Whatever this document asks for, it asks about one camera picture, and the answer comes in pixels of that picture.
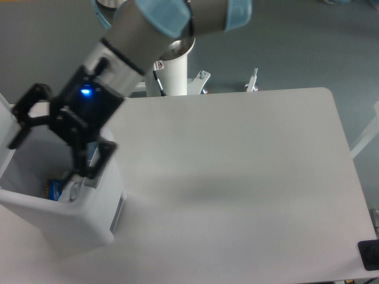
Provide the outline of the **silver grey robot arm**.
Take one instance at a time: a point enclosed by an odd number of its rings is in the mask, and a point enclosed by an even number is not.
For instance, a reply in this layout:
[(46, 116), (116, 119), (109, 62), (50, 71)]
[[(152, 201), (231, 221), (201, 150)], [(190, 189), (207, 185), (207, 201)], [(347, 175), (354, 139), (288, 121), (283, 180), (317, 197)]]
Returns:
[(19, 148), (40, 125), (70, 147), (70, 176), (96, 178), (117, 149), (101, 130), (175, 40), (246, 25), (252, 1), (126, 1), (110, 28), (59, 94), (34, 84), (12, 107), (20, 130), (7, 142)]

